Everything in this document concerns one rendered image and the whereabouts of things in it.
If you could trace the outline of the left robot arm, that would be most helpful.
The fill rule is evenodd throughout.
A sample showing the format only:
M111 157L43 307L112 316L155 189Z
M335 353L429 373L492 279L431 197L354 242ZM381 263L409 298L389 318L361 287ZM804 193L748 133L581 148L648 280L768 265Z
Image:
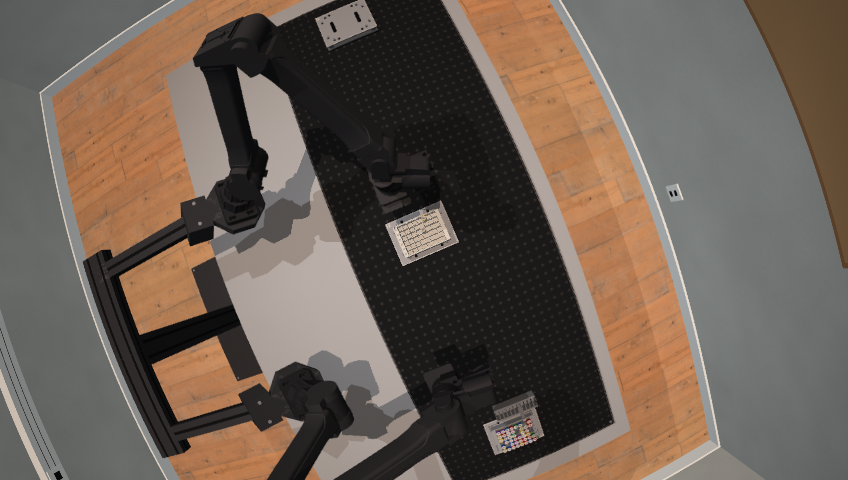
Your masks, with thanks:
M268 173L268 154L252 137L237 67L250 78L261 74L272 81L332 131L369 170L375 187L392 187L392 193L430 189L433 165L427 151L395 155L395 136L359 112L303 62L280 37L281 30L262 15L240 17L209 32L193 57L205 76L228 153L229 176L215 185L226 224L256 218L254 199L264 188L263 174Z

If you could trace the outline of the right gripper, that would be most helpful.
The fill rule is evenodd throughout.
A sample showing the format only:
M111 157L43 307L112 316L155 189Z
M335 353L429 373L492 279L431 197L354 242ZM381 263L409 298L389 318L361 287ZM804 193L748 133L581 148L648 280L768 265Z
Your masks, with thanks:
M455 370L455 367L454 366L452 367L452 364L450 362L448 362L448 363L443 364L440 367L434 368L432 370L431 369L427 370L423 373L423 376L425 378L425 381L426 381L426 383L429 387L431 394L432 394L432 391L435 389L435 387L438 386L438 385L441 385L441 384L454 385L454 384L449 383L449 382L440 383L440 375L447 373L447 372L450 372L452 370ZM432 388L432 386L434 386L434 389ZM457 386L455 386L455 387L457 388ZM458 391L459 391L459 389L458 389Z

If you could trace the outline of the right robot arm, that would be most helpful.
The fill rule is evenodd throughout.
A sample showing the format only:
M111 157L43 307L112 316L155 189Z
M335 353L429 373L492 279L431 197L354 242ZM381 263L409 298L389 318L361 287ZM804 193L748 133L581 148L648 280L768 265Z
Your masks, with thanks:
M452 383L459 391L451 384L438 385L432 393L432 406L422 412L421 418L334 480L394 480L426 457L451 446L468 431L464 416L497 401L490 369L488 364L480 365L462 378L456 370L440 375L440 383ZM267 480L305 480L327 441L338 438L353 424L354 417L336 382L314 384L305 368L280 379L278 385L295 418L305 420Z

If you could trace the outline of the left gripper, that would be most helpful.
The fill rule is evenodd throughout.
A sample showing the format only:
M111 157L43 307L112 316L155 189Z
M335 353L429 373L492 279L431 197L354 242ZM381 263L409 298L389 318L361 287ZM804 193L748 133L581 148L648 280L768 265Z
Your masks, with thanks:
M373 187L385 214L393 212L412 203L411 198L408 195L406 189L400 189L392 193L390 192L390 189L392 187L386 190L379 189L374 185Z

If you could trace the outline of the white grid rack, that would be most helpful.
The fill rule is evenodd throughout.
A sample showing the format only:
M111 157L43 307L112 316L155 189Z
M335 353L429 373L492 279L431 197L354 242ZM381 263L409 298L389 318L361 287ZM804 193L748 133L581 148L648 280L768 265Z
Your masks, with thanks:
M424 214L426 220L421 219L423 215L400 224L393 228L405 258L451 239L438 209ZM432 218L432 217L433 218ZM427 221L428 219L428 221ZM417 221L417 222L416 222ZM422 222L423 221L423 222ZM436 222L437 221L437 222ZM412 222L412 223L411 223ZM419 223L419 224L418 224ZM431 224L432 223L432 224ZM407 225L406 225L407 224ZM423 225L424 224L424 225ZM429 225L430 224L430 225ZM419 226L418 226L419 225ZM427 225L427 226L426 226ZM408 227L407 227L408 226ZM412 226L412 227L411 227ZM437 227L438 226L438 227ZM414 228L413 228L414 227ZM426 231L421 233L421 228ZM430 228L431 227L431 228ZM405 230L404 230L405 229ZM415 230L416 232L415 232ZM418 230L417 230L418 229ZM430 230L431 229L431 230ZM409 232L410 230L410 232ZM438 231L437 231L438 230ZM442 231L441 231L442 230ZM413 231L413 232L412 232ZM409 234L408 234L409 233ZM428 233L428 234L427 234ZM435 234L434 234L435 233ZM434 234L434 235L433 235ZM404 236L403 236L404 235ZM411 236L412 235L412 236ZM430 235L430 236L429 236ZM442 236L443 235L443 236ZM418 237L417 237L418 236ZM428 236L428 237L427 237ZM410 238L410 239L409 239ZM430 238L430 239L429 239ZM436 239L435 239L436 238ZM421 239L421 240L420 240ZM425 239L425 240L424 240ZM433 240L434 239L434 240ZM414 240L414 241L413 241ZM420 241L420 242L419 242ZM429 242L428 242L429 241ZM437 242L436 242L437 241ZM422 246L421 246L421 244ZM416 245L415 245L416 244ZM407 246L406 246L407 245ZM420 246L419 246L420 245ZM428 247L427 247L428 246ZM415 247L415 248L414 248ZM418 250L417 250L418 249Z

